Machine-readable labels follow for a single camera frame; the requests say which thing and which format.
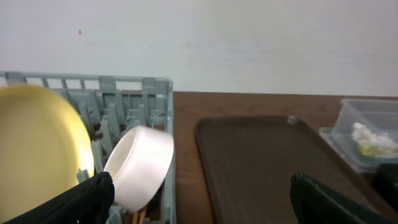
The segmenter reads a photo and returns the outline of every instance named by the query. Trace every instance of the plastic tray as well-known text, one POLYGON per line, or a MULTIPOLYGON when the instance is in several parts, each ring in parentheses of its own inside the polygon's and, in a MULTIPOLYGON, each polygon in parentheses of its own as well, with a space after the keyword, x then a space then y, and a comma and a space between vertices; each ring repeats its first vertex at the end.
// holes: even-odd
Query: plastic tray
POLYGON ((394 214, 296 117, 206 118, 197 124, 196 137, 216 223, 297 223, 289 196, 290 178, 297 173, 394 214))
MULTIPOLYGON (((27 72, 1 72, 0 86, 29 83, 50 88, 79 112, 86 125, 95 160, 102 171, 113 147, 137 125, 173 134, 173 85, 165 78, 112 77, 27 72)), ((85 170, 77 177, 88 178, 85 170)), ((146 223, 175 223, 175 156, 160 192, 160 218, 146 223)), ((124 223, 127 212, 114 206, 107 223, 124 223)))

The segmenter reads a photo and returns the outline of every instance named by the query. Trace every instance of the dish rack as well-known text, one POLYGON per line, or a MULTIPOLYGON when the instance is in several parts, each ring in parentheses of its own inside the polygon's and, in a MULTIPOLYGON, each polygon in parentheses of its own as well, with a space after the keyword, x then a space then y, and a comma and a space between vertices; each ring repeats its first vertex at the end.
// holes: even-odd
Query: dish rack
MULTIPOLYGON (((30 72, 1 72, 0 86, 28 83, 49 88, 64 97, 80 114, 91 138, 95 169, 100 172, 120 138, 137 125, 173 135, 173 84, 166 78, 113 77, 30 72)), ((87 170, 76 174, 79 182, 89 178, 87 170)), ((160 202, 156 220, 146 224, 174 224, 175 155, 164 183, 152 200, 160 202)), ((125 223, 127 211, 109 210, 107 224, 125 223)))

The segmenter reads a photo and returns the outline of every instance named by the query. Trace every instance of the clear plastic container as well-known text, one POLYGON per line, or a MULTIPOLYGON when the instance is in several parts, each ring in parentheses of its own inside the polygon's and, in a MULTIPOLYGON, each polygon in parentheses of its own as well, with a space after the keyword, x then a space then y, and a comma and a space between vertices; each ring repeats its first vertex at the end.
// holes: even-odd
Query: clear plastic container
POLYGON ((383 163, 396 163, 398 158, 385 159, 364 156, 353 141, 353 125, 361 123, 374 134, 388 134, 398 143, 398 101, 387 100, 342 100, 343 107, 330 136, 341 148, 341 153, 353 166, 363 170, 377 168, 383 163))

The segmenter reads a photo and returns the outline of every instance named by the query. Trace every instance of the chopstick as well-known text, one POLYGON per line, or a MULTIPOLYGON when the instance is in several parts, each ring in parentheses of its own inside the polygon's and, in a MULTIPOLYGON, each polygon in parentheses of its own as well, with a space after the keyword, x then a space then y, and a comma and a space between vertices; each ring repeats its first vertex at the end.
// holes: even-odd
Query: chopstick
POLYGON ((138 212, 134 212, 133 216, 132 216, 132 224, 138 224, 138 216, 139 213, 138 212))
POLYGON ((141 210, 139 214, 139 224, 144 224, 145 216, 147 214, 148 210, 148 205, 145 205, 145 207, 141 210))
POLYGON ((141 211, 134 212, 132 216, 132 224, 144 224, 145 216, 147 215, 148 205, 145 205, 141 211))

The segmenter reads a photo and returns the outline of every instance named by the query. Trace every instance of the plastic container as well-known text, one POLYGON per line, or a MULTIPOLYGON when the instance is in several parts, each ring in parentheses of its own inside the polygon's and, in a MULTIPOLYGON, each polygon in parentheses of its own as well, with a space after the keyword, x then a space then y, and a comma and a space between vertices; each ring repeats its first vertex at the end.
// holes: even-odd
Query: plastic container
POLYGON ((321 129, 320 134, 332 148, 356 172, 374 172, 380 164, 398 164, 398 158, 382 159, 364 156, 353 141, 353 125, 361 123, 374 134, 388 134, 398 142, 398 101, 386 100, 342 100, 339 118, 330 131, 321 129))
MULTIPOLYGON (((80 114, 91 138, 95 169, 102 171, 114 146, 130 129, 141 125, 173 135, 173 84, 166 78, 113 77, 0 71, 0 87, 28 83, 49 88, 64 97, 80 114)), ((87 170, 76 174, 80 182, 87 170)), ((159 217, 145 224, 175 219, 175 155, 159 194, 159 217)), ((107 224, 126 222, 127 212, 112 206, 107 224)))

